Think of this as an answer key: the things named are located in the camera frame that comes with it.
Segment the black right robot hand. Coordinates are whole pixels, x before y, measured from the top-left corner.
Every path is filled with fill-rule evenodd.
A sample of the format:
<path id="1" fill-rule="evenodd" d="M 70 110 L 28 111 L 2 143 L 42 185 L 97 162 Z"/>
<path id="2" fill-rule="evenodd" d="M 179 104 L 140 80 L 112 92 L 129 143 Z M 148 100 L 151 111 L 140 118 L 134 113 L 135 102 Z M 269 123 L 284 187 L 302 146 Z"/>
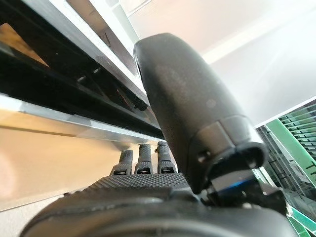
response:
<path id="1" fill-rule="evenodd" d="M 261 183 L 268 149 L 223 82 L 172 34 L 138 41 L 134 58 L 164 141 L 157 174 L 110 176 L 59 198 L 23 237 L 295 237 L 280 188 Z"/>

